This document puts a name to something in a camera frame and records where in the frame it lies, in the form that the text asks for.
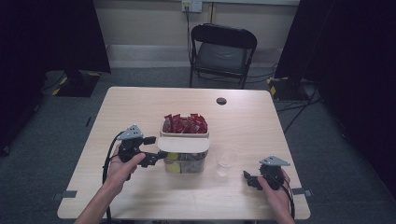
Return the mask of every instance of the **chair seat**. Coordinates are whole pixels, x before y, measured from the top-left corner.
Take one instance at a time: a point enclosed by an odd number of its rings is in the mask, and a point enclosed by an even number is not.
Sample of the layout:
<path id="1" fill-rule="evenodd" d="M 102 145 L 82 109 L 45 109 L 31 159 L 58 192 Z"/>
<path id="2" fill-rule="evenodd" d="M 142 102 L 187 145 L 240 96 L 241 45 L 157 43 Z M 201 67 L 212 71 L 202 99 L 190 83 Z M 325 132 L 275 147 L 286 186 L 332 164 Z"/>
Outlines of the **chair seat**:
<path id="1" fill-rule="evenodd" d="M 195 61 L 196 68 L 238 75 L 245 73 L 247 50 L 203 43 Z"/>

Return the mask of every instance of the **chair backrest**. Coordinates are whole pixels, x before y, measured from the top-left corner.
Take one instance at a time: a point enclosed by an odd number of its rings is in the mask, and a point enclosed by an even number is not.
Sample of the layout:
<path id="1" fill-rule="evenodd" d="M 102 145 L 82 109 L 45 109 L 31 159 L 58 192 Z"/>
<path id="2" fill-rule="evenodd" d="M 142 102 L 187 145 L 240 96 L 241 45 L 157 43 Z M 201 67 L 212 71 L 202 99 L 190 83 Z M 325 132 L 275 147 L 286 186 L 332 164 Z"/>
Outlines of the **chair backrest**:
<path id="1" fill-rule="evenodd" d="M 191 30 L 191 40 L 240 49 L 255 49 L 257 38 L 250 31 L 229 26 L 204 23 Z"/>

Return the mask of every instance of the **baseboard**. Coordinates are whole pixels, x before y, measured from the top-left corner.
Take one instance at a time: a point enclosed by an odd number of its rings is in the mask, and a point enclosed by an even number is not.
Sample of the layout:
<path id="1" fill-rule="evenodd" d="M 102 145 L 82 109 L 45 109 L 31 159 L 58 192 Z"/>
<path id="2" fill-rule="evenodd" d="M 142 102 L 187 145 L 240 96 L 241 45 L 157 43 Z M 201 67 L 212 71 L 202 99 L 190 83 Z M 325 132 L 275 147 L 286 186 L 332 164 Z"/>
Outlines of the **baseboard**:
<path id="1" fill-rule="evenodd" d="M 188 67 L 187 46 L 107 45 L 110 67 Z M 282 49 L 256 49 L 251 67 L 272 67 Z"/>

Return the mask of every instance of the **black folding chair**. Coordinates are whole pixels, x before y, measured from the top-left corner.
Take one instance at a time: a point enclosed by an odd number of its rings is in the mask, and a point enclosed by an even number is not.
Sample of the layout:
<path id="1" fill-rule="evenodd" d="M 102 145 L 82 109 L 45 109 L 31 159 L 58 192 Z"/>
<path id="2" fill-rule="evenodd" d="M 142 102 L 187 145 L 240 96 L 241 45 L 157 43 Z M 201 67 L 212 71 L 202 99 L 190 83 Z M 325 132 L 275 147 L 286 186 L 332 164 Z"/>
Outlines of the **black folding chair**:
<path id="1" fill-rule="evenodd" d="M 207 73 L 238 78 L 244 89 L 256 47 L 256 36 L 245 29 L 213 23 L 195 26 L 191 30 L 190 87 L 196 72 L 198 77 Z"/>

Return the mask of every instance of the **black curtain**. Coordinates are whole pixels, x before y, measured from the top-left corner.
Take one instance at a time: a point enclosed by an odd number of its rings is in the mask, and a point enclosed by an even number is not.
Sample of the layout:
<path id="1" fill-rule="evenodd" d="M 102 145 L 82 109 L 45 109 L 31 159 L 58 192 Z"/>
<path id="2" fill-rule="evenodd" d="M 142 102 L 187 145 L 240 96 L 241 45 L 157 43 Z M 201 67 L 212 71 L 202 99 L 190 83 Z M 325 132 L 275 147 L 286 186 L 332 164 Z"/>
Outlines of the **black curtain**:
<path id="1" fill-rule="evenodd" d="M 45 74 L 67 67 L 110 73 L 92 0 L 0 4 L 0 149 L 20 128 Z"/>

